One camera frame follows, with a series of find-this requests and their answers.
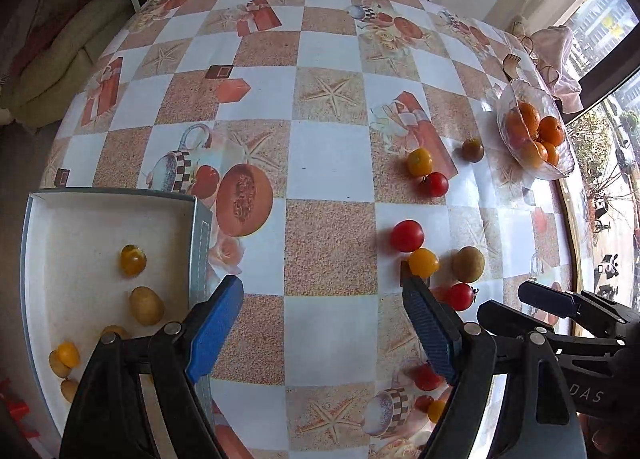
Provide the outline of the brown round longan fruit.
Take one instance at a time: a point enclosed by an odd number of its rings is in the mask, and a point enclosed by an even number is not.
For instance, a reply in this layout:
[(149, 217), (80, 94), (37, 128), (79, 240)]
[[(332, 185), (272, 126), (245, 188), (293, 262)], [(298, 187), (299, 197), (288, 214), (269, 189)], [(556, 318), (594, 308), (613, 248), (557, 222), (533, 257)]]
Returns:
[(147, 287), (137, 287), (131, 291), (129, 307), (134, 319), (145, 327), (157, 325), (165, 314), (162, 299)]

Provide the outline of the red tomato with stem centre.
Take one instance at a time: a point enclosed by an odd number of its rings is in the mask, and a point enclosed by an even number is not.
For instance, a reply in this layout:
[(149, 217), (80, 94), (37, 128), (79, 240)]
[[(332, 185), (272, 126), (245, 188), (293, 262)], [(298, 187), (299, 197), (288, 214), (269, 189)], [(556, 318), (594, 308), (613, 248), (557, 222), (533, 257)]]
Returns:
[(464, 312), (475, 302), (478, 290), (469, 283), (456, 283), (445, 294), (445, 303), (456, 312)]

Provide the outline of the red tomato with green stem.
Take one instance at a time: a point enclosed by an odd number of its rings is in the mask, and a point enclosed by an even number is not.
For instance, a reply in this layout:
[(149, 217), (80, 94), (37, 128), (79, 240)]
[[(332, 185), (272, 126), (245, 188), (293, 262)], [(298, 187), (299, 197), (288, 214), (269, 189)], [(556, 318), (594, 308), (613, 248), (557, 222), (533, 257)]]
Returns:
[(416, 387), (424, 392), (437, 390), (445, 382), (429, 363), (425, 363), (413, 369), (412, 379)]

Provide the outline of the brown longan centre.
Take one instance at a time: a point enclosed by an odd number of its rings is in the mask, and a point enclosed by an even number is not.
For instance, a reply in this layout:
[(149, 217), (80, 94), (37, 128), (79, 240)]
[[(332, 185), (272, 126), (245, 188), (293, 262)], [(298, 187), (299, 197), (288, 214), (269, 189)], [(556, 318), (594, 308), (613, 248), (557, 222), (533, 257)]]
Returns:
[(454, 254), (451, 269), (460, 283), (475, 283), (484, 274), (485, 257), (475, 247), (464, 247)]

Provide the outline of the yellow tomato right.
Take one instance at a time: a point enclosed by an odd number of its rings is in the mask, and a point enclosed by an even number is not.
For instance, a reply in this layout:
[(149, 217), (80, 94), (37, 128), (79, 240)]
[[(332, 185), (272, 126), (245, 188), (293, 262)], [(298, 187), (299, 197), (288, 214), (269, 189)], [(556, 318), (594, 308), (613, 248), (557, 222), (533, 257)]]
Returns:
[(426, 280), (439, 271), (439, 259), (435, 253), (426, 248), (413, 251), (408, 257), (408, 265), (412, 275)]

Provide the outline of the yellow tomato left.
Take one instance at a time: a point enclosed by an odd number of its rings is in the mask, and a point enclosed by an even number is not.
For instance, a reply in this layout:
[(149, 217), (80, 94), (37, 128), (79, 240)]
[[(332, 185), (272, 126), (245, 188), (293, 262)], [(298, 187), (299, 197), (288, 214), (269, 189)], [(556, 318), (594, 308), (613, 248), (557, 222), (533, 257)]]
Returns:
[(109, 325), (101, 331), (101, 335), (106, 335), (107, 333), (116, 333), (116, 335), (119, 335), (123, 340), (130, 338), (129, 332), (122, 326)]

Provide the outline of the red tomato upper middle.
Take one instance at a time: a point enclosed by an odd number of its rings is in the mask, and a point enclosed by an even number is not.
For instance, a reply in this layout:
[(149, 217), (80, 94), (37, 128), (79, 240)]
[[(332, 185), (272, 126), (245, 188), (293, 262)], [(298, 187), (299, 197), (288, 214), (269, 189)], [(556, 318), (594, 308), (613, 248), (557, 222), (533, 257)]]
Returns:
[(424, 239), (422, 226), (413, 219), (403, 220), (390, 232), (390, 246), (401, 253), (411, 253), (420, 249)]

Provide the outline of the amber tomato centre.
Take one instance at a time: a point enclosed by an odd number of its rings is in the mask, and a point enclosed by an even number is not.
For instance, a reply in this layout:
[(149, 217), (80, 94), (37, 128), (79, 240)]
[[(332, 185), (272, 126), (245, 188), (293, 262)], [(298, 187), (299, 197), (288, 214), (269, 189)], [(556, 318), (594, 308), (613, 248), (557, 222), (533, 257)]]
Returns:
[(66, 368), (76, 368), (80, 364), (80, 354), (76, 345), (71, 341), (64, 341), (56, 349), (58, 359)]

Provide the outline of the tan longan in tray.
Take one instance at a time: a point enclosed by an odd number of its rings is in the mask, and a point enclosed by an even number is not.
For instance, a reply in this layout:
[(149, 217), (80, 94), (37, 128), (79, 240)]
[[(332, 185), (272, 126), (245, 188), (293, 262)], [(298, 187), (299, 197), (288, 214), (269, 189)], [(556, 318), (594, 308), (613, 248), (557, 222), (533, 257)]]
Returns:
[(66, 364), (61, 361), (57, 351), (52, 351), (49, 354), (49, 366), (52, 372), (61, 379), (66, 379), (72, 371), (70, 367), (67, 367)]
[(77, 389), (78, 389), (78, 382), (72, 378), (65, 378), (61, 382), (62, 396), (70, 404), (74, 400)]

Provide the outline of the red tomato top pair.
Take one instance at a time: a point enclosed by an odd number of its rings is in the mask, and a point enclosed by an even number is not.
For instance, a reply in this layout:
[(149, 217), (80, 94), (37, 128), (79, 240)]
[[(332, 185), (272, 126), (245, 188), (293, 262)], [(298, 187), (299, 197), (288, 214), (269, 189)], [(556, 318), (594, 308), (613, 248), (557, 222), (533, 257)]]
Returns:
[(449, 190), (449, 179), (442, 173), (432, 172), (422, 179), (421, 189), (427, 197), (444, 197)]

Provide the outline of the orange mandarin front left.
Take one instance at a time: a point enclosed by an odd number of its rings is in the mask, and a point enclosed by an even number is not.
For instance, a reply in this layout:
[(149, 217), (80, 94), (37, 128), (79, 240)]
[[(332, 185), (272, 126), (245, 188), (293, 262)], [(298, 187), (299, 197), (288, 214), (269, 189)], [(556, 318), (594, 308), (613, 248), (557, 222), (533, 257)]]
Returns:
[(525, 170), (536, 170), (548, 161), (548, 150), (541, 142), (527, 139), (518, 150), (518, 161)]

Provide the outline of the glass fruit bowl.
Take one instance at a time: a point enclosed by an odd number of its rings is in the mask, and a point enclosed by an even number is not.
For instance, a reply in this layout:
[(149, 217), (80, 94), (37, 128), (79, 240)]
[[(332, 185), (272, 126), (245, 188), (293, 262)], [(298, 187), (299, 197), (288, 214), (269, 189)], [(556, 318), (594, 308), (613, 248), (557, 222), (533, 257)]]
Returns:
[(575, 170), (559, 109), (543, 90), (512, 80), (498, 100), (497, 125), (506, 149), (533, 178), (558, 180)]

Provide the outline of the dark brown tomato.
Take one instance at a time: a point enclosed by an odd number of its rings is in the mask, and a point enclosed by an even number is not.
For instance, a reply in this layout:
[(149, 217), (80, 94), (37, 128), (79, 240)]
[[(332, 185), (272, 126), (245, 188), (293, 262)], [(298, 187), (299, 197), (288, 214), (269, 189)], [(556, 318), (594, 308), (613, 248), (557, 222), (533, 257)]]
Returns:
[(480, 138), (469, 138), (463, 141), (460, 152), (465, 161), (477, 163), (484, 158), (485, 147)]

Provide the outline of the orange mandarin back left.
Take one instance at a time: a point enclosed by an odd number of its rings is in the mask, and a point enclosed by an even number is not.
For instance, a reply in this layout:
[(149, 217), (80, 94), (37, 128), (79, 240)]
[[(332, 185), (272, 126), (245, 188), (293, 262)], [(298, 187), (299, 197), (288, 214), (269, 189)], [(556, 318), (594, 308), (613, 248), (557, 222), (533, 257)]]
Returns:
[(537, 136), (540, 123), (540, 114), (538, 110), (532, 104), (525, 101), (520, 101), (518, 103), (518, 110), (520, 110), (522, 120), (528, 130), (528, 135), (531, 138), (535, 138)]

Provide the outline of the green sofa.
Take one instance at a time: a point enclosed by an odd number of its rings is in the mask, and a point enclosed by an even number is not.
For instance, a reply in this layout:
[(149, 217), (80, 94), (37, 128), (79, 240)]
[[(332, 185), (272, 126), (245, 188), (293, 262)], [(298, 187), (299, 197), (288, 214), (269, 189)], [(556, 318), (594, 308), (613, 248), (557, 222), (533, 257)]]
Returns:
[(62, 120), (134, 8), (130, 0), (89, 0), (35, 54), (21, 54), (1, 91), (1, 108), (29, 130)]

